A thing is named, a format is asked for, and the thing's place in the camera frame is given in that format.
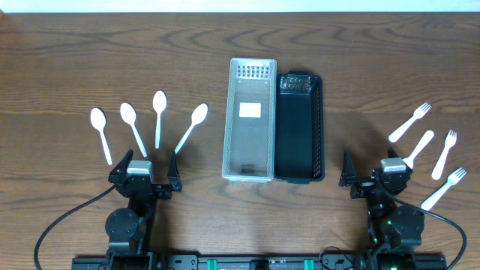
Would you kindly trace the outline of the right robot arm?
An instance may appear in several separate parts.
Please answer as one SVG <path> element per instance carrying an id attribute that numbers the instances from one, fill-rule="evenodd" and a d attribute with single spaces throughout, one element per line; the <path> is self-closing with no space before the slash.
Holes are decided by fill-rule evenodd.
<path id="1" fill-rule="evenodd" d="M 394 201 L 407 187 L 413 170 L 396 152 L 388 149 L 388 157 L 370 176 L 357 176 L 353 159 L 344 152 L 339 185 L 350 189 L 352 199 L 367 204 L 367 233 L 374 243 L 372 257 L 380 253 L 410 252 L 422 243 L 425 215 L 408 205 Z"/>

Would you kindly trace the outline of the white plastic fork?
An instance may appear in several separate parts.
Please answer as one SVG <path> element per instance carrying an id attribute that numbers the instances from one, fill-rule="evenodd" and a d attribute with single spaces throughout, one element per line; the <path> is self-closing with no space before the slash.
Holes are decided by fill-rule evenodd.
<path id="1" fill-rule="evenodd" d="M 439 180 L 442 173 L 443 169 L 446 165 L 446 159 L 449 153 L 449 150 L 455 145 L 457 142 L 457 132 L 454 130 L 450 130 L 445 138 L 445 144 L 444 148 L 439 156 L 438 161 L 436 162 L 435 167 L 433 168 L 433 171 L 431 173 L 431 177 L 434 180 Z"/>
<path id="2" fill-rule="evenodd" d="M 415 109 L 412 116 L 388 136 L 388 140 L 391 143 L 397 142 L 416 120 L 421 119 L 426 115 L 430 108 L 431 105 L 428 102 L 425 102 L 420 107 Z"/>
<path id="3" fill-rule="evenodd" d="M 434 138 L 434 132 L 432 130 L 427 130 L 421 139 L 418 141 L 417 145 L 411 152 L 408 157 L 403 159 L 403 162 L 412 169 L 414 167 L 414 160 L 418 154 L 423 150 L 423 148 Z"/>
<path id="4" fill-rule="evenodd" d="M 421 209 L 425 211 L 430 211 L 435 204 L 442 198 L 442 196 L 448 191 L 448 189 L 452 186 L 455 186 L 465 175 L 467 171 L 463 168 L 456 169 L 453 173 L 451 173 L 445 184 L 440 187 L 437 191 L 432 193 L 422 204 Z"/>

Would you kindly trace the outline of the white plastic fork top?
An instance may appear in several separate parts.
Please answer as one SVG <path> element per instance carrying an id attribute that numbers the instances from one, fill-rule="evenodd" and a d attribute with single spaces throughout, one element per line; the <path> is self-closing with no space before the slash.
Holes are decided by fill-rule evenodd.
<path id="1" fill-rule="evenodd" d="M 415 109 L 412 116 L 388 136 L 388 140 L 391 143 L 397 142 L 416 120 L 421 119 L 426 115 L 430 108 L 431 105 L 428 102 L 425 102 L 420 107 Z"/>

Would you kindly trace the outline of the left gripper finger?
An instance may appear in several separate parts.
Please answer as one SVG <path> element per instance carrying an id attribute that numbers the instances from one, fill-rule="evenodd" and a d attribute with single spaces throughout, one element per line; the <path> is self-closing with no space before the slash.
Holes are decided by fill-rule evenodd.
<path id="1" fill-rule="evenodd" d="M 134 151 L 129 149 L 121 161 L 110 172 L 111 176 L 121 176 L 127 172 L 128 165 L 132 161 Z"/>
<path id="2" fill-rule="evenodd" d="M 171 185 L 180 185 L 181 178 L 179 175 L 177 163 L 176 163 L 176 152 L 172 151 L 169 161 L 169 168 L 167 172 L 167 178 Z"/>

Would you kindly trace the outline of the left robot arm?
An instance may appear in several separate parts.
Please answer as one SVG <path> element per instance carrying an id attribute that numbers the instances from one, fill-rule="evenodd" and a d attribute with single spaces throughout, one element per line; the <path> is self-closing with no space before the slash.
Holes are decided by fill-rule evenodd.
<path id="1" fill-rule="evenodd" d="M 155 219 L 158 200 L 170 200 L 174 192 L 182 190 L 182 181 L 176 163 L 176 153 L 170 156 L 167 184 L 153 182 L 153 163 L 134 160 L 133 151 L 111 170 L 108 181 L 125 198 L 126 208 L 118 208 L 106 219 L 105 230 L 109 236 L 109 251 L 114 254 L 140 254 L 144 241 L 149 238 Z"/>

